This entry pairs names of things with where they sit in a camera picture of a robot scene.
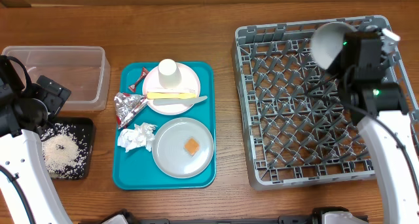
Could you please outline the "white paper cup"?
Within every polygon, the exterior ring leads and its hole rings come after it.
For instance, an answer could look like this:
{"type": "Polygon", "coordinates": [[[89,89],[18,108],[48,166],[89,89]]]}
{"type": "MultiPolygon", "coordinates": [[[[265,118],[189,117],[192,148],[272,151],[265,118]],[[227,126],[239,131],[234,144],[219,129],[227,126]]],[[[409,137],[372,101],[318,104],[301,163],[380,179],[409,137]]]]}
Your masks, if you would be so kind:
{"type": "Polygon", "coordinates": [[[176,88],[181,83],[181,72],[176,62],[172,59],[164,59],[159,62],[158,80],[163,88],[176,88]]]}

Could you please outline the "white rice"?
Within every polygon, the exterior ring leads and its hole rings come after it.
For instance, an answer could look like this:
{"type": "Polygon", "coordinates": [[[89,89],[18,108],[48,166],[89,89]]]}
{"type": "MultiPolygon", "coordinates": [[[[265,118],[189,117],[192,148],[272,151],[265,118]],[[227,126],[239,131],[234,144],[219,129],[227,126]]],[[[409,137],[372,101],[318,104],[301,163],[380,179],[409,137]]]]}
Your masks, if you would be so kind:
{"type": "Polygon", "coordinates": [[[78,180],[86,175],[90,149],[82,127],[57,122],[41,135],[41,143],[52,179],[78,180]]]}

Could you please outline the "silver foil wrapper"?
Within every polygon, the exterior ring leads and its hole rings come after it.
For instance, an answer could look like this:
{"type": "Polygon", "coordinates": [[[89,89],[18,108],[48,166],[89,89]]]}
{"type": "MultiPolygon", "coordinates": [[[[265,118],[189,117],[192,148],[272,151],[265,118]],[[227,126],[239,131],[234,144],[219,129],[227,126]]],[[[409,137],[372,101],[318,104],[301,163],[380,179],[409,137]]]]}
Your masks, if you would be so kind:
{"type": "Polygon", "coordinates": [[[144,95],[118,92],[114,97],[118,128],[124,128],[148,104],[144,95]]]}

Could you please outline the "light grey plastic knife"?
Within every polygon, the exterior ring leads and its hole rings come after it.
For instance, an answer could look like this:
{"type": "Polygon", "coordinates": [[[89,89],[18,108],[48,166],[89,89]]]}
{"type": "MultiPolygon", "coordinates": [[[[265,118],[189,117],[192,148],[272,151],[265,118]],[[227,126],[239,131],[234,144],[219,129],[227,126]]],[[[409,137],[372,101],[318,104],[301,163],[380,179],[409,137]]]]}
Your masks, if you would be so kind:
{"type": "Polygon", "coordinates": [[[207,96],[200,96],[197,98],[188,98],[188,99],[156,99],[153,100],[154,105],[173,105],[173,104],[183,104],[183,105],[192,105],[195,103],[200,103],[207,100],[207,96]]]}

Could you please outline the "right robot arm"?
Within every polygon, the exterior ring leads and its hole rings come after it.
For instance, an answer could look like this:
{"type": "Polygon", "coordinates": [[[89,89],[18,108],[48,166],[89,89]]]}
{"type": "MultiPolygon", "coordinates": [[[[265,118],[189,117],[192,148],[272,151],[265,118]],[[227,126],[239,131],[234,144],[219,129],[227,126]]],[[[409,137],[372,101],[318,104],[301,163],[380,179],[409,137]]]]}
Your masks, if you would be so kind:
{"type": "Polygon", "coordinates": [[[330,67],[340,80],[338,95],[369,151],[386,223],[418,222],[418,157],[409,108],[397,83],[384,83],[381,60],[400,37],[388,29],[344,31],[324,38],[330,67]]]}

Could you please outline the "teal plastic tray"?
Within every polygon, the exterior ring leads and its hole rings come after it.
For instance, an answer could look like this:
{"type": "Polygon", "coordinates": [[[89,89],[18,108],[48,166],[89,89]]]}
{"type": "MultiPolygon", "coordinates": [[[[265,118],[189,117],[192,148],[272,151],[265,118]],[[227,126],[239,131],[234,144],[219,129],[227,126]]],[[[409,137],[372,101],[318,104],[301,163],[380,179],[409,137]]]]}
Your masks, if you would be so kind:
{"type": "Polygon", "coordinates": [[[166,122],[186,117],[200,121],[213,136],[215,152],[209,166],[194,177],[179,179],[163,173],[153,160],[152,151],[143,147],[125,152],[119,146],[115,147],[113,163],[113,181],[124,190],[157,190],[157,189],[197,189],[212,184],[216,176],[216,131],[215,131],[215,87],[213,70],[205,62],[185,62],[196,72],[200,79],[200,95],[207,100],[193,105],[188,111],[178,115],[163,115],[153,111],[149,106],[143,108],[131,121],[129,127],[144,122],[156,125],[155,135],[166,122]]]}

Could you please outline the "orange food cube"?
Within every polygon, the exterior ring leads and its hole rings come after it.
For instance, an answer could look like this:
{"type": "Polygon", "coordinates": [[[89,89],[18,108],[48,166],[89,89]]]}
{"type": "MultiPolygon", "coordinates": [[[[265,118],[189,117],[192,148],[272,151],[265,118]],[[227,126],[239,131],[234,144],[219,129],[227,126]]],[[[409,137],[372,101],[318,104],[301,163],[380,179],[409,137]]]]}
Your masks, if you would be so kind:
{"type": "Polygon", "coordinates": [[[194,156],[199,151],[200,144],[194,138],[190,138],[184,145],[184,149],[189,155],[194,156]]]}

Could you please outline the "white small bowl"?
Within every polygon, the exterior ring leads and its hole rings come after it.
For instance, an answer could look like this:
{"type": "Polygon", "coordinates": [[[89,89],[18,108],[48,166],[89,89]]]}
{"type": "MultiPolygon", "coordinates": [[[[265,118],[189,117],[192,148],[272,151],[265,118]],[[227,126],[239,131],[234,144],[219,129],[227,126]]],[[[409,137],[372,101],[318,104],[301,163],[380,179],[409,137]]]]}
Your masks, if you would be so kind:
{"type": "Polygon", "coordinates": [[[327,70],[344,46],[344,35],[355,31],[355,27],[344,22],[330,22],[315,30],[310,48],[318,67],[327,70]]]}

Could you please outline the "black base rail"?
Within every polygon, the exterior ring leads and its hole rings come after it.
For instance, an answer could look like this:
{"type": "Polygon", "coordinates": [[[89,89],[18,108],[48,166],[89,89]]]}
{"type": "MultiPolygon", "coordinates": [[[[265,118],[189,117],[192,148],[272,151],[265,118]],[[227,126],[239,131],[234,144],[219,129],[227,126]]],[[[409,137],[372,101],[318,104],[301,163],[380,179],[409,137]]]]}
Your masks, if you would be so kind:
{"type": "Polygon", "coordinates": [[[298,224],[298,223],[321,223],[320,215],[325,211],[347,211],[343,207],[325,207],[314,208],[310,215],[282,215],[277,218],[268,219],[197,219],[197,220],[169,220],[163,219],[138,219],[133,213],[122,209],[110,216],[98,220],[81,221],[82,224],[100,224],[100,223],[135,223],[135,224],[298,224]]]}

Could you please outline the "yellow plastic fork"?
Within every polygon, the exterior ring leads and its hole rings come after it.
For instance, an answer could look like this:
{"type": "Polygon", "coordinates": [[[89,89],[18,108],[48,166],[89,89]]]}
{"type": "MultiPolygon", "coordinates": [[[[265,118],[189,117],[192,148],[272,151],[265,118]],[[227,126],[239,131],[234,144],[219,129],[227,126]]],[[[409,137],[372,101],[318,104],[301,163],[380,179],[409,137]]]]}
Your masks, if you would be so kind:
{"type": "Polygon", "coordinates": [[[159,100],[159,99],[190,99],[196,98],[195,93],[163,93],[163,92],[148,92],[146,97],[149,100],[159,100]]]}

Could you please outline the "black plastic tray bin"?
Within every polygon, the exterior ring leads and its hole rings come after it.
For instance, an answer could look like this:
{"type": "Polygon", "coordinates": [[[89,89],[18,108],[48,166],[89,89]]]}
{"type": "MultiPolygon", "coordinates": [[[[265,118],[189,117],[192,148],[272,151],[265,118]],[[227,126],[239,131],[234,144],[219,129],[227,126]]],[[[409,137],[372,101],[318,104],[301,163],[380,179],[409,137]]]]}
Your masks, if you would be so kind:
{"type": "Polygon", "coordinates": [[[89,118],[57,117],[40,135],[46,169],[52,179],[88,176],[96,127],[89,118]]]}

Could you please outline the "white napkin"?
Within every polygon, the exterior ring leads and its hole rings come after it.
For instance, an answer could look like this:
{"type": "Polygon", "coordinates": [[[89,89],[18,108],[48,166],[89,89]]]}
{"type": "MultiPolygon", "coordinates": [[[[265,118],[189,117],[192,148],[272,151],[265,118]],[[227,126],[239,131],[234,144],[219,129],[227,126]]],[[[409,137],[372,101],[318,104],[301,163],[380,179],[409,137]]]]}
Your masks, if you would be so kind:
{"type": "Polygon", "coordinates": [[[151,152],[155,140],[156,125],[144,122],[134,125],[134,129],[125,128],[117,138],[117,146],[125,148],[125,152],[144,147],[151,152]]]}

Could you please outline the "clear plastic bin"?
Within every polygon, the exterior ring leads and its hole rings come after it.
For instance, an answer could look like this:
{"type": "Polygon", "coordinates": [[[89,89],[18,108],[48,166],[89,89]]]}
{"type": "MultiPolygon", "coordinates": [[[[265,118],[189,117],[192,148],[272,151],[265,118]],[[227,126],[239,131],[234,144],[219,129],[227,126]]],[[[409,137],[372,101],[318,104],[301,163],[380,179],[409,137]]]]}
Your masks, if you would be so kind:
{"type": "Polygon", "coordinates": [[[106,107],[111,66],[101,47],[9,46],[3,55],[25,65],[31,80],[41,75],[68,88],[63,111],[102,111],[106,107]]]}

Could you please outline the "grey round plate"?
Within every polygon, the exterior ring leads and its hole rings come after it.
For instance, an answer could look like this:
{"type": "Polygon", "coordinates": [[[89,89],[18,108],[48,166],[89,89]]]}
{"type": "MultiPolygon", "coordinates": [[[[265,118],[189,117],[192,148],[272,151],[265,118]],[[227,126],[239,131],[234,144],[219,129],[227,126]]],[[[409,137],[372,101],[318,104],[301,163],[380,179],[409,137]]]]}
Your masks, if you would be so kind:
{"type": "Polygon", "coordinates": [[[209,129],[200,121],[181,117],[172,119],[158,129],[152,147],[153,160],[166,175],[186,179],[202,173],[210,164],[215,142],[209,129]],[[184,145],[194,138],[200,149],[191,156],[184,145]]]}

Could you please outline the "red sauce packet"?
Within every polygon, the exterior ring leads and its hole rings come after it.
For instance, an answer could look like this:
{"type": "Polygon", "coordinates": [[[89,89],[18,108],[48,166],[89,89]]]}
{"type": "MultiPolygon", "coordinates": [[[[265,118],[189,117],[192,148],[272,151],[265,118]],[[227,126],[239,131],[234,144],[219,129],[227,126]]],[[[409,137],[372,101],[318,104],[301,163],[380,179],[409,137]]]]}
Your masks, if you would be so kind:
{"type": "Polygon", "coordinates": [[[131,91],[131,92],[133,92],[133,93],[135,93],[136,92],[136,88],[137,88],[137,86],[138,86],[138,84],[144,79],[144,78],[146,78],[146,76],[148,75],[148,73],[149,73],[149,71],[145,68],[145,67],[143,67],[142,68],[142,70],[141,70],[141,75],[139,76],[139,78],[136,80],[136,82],[135,83],[133,83],[133,84],[131,84],[129,87],[128,87],[128,89],[131,91]]]}

